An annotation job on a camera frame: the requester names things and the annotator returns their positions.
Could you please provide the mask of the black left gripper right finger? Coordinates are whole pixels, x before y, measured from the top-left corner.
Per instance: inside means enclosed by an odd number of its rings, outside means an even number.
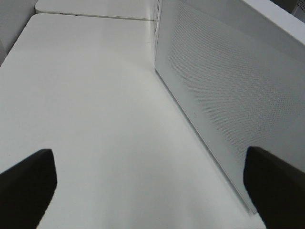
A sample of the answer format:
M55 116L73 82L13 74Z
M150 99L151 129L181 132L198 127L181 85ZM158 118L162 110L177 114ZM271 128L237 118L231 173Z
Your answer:
M260 147L250 146L243 183L266 228L305 227L304 172Z

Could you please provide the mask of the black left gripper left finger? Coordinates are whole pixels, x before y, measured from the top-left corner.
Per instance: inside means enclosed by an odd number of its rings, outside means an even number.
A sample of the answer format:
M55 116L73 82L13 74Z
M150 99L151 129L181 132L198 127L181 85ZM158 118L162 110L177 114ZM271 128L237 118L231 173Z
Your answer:
M41 149L0 174L0 227L36 229L57 187L51 149Z

